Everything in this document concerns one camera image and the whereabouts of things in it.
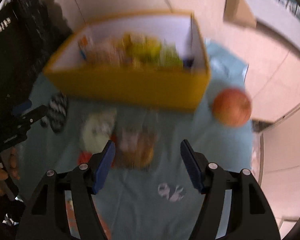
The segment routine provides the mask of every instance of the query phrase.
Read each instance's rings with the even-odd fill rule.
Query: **wall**
[[[300,109],[266,130],[261,188],[276,218],[300,217]]]

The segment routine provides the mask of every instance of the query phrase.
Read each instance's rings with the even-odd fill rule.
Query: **yellow box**
[[[83,60],[78,46],[83,35],[98,41],[119,38],[125,32],[142,33],[175,43],[181,57],[190,50],[194,56],[191,71],[91,67]],[[210,80],[208,56],[193,15],[169,11],[139,12],[94,20],[65,41],[43,72],[69,96],[186,112],[197,108]]]

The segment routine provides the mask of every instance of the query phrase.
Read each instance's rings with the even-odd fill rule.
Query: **white object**
[[[283,239],[290,232],[290,230],[294,227],[295,224],[295,221],[283,221],[279,229],[281,239]]]
[[[113,109],[88,116],[81,134],[81,144],[85,151],[92,154],[102,152],[112,134],[116,115],[117,111]]]
[[[249,171],[248,169],[243,169],[242,173],[246,176],[249,176],[251,174],[251,171]]]
[[[47,171],[47,176],[48,176],[48,177],[51,177],[51,176],[53,176],[53,175],[54,175],[54,171],[53,171],[53,170]]]
[[[79,169],[82,170],[82,171],[86,170],[87,168],[88,168],[88,164],[87,163],[82,163],[79,166]]]
[[[216,168],[218,168],[218,165],[216,163],[209,163],[208,167],[212,170],[215,170]]]

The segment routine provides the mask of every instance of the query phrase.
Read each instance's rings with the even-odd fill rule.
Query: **plush toy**
[[[102,152],[112,134],[117,111],[115,109],[89,114],[81,131],[81,148],[92,154]]]

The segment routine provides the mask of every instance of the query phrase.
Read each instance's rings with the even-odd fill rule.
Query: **blue gripper pad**
[[[115,144],[111,142],[110,146],[106,149],[105,154],[102,157],[102,160],[94,173],[94,184],[92,190],[95,194],[101,190],[105,184],[106,177],[108,176],[111,163],[113,162],[115,155]]]
[[[186,169],[188,171],[189,177],[191,179],[192,185],[195,189],[199,190],[201,193],[203,191],[203,181],[201,176],[201,170],[195,161],[193,155],[192,155],[192,148],[189,149],[183,140],[180,145],[181,150],[181,157],[183,160],[183,163],[186,166]]]

